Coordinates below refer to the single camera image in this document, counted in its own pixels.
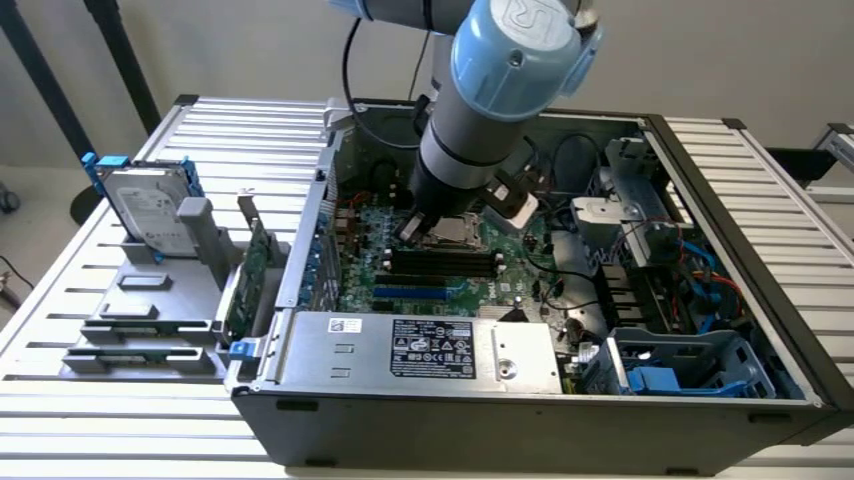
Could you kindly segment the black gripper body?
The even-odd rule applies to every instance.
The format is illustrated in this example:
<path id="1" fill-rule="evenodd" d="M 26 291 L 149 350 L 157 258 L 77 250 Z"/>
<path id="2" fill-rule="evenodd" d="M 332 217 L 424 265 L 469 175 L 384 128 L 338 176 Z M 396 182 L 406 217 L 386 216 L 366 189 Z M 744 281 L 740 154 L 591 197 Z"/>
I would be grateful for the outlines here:
<path id="1" fill-rule="evenodd" d="M 496 170 L 486 171 L 485 183 L 474 188 L 460 189 L 438 180 L 424 167 L 416 167 L 409 181 L 413 195 L 413 212 L 425 224 L 434 224 L 440 218 L 464 213 L 485 192 L 485 186 L 494 177 Z"/>

